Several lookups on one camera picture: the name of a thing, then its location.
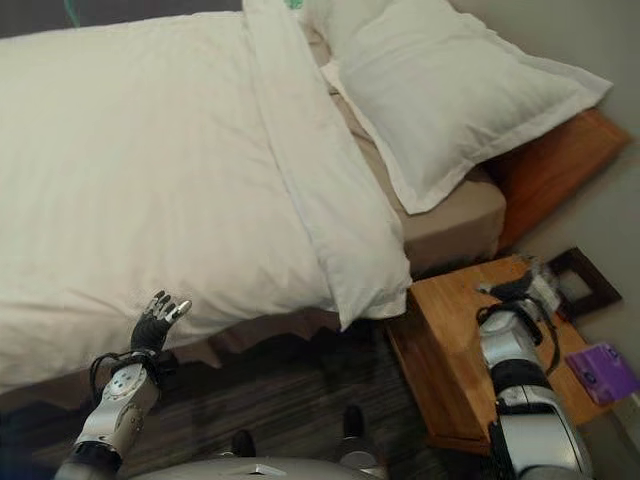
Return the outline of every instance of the white pillow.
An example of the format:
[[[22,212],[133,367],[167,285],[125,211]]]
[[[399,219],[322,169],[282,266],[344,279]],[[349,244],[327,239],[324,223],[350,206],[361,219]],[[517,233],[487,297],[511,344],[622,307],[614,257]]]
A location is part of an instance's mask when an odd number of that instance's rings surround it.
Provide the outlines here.
[[[339,57],[356,32],[378,17],[392,0],[305,0],[304,22],[311,25]]]
[[[475,165],[594,106],[611,83],[530,57],[446,0],[396,0],[325,76],[376,142],[409,214],[438,205]]]

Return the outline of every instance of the purple box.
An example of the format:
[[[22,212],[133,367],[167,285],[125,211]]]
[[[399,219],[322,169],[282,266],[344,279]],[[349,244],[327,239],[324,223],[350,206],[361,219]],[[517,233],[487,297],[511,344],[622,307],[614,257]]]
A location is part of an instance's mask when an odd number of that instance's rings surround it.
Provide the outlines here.
[[[640,381],[627,362],[608,343],[571,353],[565,359],[598,405],[622,400],[640,389]]]

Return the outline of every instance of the white duvet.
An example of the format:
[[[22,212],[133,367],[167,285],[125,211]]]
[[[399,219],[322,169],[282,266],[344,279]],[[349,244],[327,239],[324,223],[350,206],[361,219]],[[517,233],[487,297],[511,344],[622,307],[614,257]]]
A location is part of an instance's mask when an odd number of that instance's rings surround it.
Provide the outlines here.
[[[281,0],[0,41],[0,393],[317,306],[404,310],[399,222]]]

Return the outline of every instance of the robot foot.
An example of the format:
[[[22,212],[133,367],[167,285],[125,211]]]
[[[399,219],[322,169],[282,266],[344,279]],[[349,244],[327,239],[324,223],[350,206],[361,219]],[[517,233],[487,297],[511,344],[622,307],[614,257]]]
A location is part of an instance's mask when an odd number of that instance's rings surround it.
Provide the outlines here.
[[[251,433],[240,430],[231,439],[231,453],[236,457],[256,457],[256,444]]]
[[[374,443],[365,437],[364,415],[360,407],[350,405],[343,415],[344,439],[338,445],[334,461],[377,478],[387,478],[381,455]]]

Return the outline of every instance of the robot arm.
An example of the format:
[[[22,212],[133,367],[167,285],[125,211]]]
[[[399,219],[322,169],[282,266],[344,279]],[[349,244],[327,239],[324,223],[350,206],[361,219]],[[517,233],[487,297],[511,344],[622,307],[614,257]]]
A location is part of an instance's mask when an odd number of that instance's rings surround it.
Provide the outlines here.
[[[159,292],[131,335],[132,351],[112,370],[98,407],[87,418],[54,480],[113,480],[160,397],[158,355],[171,326],[190,308]]]
[[[542,467],[555,469],[556,475],[564,472],[551,478],[590,477],[587,449],[535,349],[542,341],[537,323],[559,304],[553,280],[534,266],[517,282],[481,291],[503,302],[481,325],[482,350],[497,398],[498,420],[489,430],[501,478],[536,478],[531,475]]]

